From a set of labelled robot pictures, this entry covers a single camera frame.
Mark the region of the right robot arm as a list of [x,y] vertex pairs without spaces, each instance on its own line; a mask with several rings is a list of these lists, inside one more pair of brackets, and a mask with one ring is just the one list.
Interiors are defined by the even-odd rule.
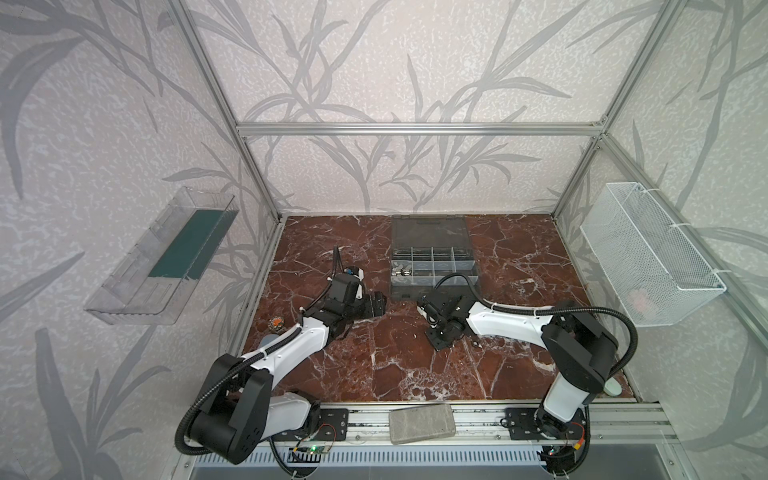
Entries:
[[417,301],[417,309],[437,351],[465,336],[503,337],[545,349],[557,376],[537,409],[534,425],[547,438],[566,433],[577,412],[624,369],[639,345],[633,321],[605,307],[564,302],[528,308],[434,290]]

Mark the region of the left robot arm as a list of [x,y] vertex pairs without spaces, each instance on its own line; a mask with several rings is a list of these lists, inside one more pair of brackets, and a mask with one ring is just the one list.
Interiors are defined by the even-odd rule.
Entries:
[[247,459],[279,434],[311,435],[320,429],[320,402],[310,394],[275,396],[277,385],[304,360],[325,349],[357,321],[386,313],[387,297],[369,292],[358,270],[335,274],[297,323],[264,346],[210,367],[197,398],[174,435],[183,455],[215,453],[232,464]]

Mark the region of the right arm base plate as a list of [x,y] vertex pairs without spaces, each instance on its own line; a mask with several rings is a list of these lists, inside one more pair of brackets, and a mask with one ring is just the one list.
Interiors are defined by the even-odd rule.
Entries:
[[508,407],[500,423],[509,432],[511,440],[551,439],[537,422],[537,413],[537,407]]

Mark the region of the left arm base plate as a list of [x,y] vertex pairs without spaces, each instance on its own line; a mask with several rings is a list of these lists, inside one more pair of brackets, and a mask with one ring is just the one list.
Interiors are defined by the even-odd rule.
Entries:
[[344,441],[349,427],[350,411],[346,408],[321,407],[309,414],[306,433],[312,441]]

